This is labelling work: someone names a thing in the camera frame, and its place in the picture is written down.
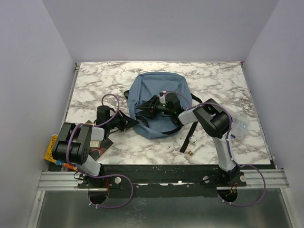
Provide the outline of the blue student backpack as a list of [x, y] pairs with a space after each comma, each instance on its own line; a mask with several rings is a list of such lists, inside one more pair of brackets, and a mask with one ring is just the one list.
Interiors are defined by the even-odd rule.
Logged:
[[177, 134], [182, 124], [179, 114], [202, 100], [192, 94], [185, 77], [168, 72], [139, 74], [124, 92], [129, 114], [139, 121], [134, 131], [148, 140]]

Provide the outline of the dark red notebook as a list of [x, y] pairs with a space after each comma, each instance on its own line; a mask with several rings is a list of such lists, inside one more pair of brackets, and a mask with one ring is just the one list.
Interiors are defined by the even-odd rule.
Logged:
[[91, 148], [89, 154], [97, 161], [112, 145], [113, 142], [110, 139], [106, 139], [100, 143], [99, 148]]

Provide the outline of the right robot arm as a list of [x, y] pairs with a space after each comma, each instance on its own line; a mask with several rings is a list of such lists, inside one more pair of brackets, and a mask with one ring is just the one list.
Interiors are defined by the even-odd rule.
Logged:
[[169, 116], [177, 127], [198, 122], [215, 144], [218, 155], [219, 182], [229, 186], [235, 182], [240, 168], [234, 161], [231, 147], [232, 117], [228, 111], [214, 99], [196, 106], [183, 108], [175, 93], [162, 93], [153, 96], [135, 107], [137, 115], [147, 119], [156, 119], [160, 114]]

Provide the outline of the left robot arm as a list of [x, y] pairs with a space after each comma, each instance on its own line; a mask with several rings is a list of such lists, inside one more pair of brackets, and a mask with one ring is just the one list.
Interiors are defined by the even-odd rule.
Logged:
[[52, 156], [55, 160], [77, 168], [81, 173], [89, 175], [89, 182], [96, 188], [105, 183], [104, 168], [89, 154], [92, 141], [106, 140], [113, 129], [124, 132], [139, 122], [112, 108], [101, 105], [97, 108], [95, 125], [63, 123]]

